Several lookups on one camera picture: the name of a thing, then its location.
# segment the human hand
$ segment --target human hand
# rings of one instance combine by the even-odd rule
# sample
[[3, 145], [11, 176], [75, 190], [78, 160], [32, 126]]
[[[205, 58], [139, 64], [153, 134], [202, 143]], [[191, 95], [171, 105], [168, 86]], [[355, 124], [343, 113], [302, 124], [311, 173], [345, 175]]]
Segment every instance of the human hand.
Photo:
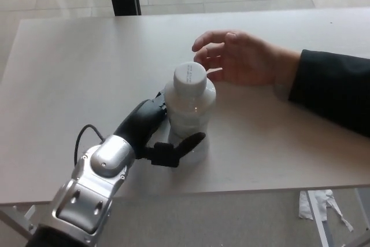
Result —
[[279, 82], [291, 87], [300, 54], [283, 49], [243, 31], [208, 31], [193, 44], [194, 61], [206, 70], [214, 82], [237, 85], [268, 85]]

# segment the white bottle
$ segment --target white bottle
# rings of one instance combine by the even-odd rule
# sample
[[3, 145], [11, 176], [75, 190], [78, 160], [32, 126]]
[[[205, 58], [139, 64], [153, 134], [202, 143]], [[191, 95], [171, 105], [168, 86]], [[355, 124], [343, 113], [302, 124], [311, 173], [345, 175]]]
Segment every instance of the white bottle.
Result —
[[[173, 74], [173, 81], [165, 87], [165, 103], [171, 125], [169, 142], [175, 146], [196, 132], [207, 135], [207, 126], [216, 102], [216, 89], [207, 78], [205, 68], [196, 62], [180, 64]], [[185, 157], [200, 160], [208, 152], [208, 137]]]

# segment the robotic arm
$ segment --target robotic arm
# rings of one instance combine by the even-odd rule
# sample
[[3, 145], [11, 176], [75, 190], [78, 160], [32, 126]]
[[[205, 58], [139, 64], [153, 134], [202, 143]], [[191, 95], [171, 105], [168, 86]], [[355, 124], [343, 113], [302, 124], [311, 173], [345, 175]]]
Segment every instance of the robotic arm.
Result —
[[204, 133], [197, 133], [176, 148], [160, 142], [147, 147], [166, 113], [163, 93], [159, 93], [140, 103], [101, 145], [91, 147], [55, 195], [26, 247], [94, 247], [111, 213], [113, 196], [135, 159], [177, 167], [181, 157], [204, 139]]

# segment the paper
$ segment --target paper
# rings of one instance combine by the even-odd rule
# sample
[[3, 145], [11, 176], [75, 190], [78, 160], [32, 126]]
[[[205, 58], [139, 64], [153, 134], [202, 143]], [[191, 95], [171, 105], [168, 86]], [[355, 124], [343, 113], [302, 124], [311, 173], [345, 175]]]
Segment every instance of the paper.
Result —
[[[343, 217], [341, 210], [338, 207], [331, 190], [316, 190], [314, 191], [314, 196], [317, 200], [317, 206], [320, 212], [321, 221], [327, 220], [327, 208], [333, 208], [335, 212], [341, 217], [341, 221], [347, 226], [349, 231], [353, 231], [352, 225]], [[303, 219], [311, 219], [312, 213], [310, 205], [307, 200], [306, 191], [301, 191], [299, 195], [299, 217]]]

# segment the bottle cap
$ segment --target bottle cap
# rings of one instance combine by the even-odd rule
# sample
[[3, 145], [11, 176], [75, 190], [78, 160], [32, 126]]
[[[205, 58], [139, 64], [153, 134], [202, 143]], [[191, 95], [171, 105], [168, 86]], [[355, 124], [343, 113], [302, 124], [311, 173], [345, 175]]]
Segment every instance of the bottle cap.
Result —
[[175, 69], [173, 86], [178, 94], [185, 97], [201, 95], [207, 86], [205, 68], [196, 62], [185, 62]]

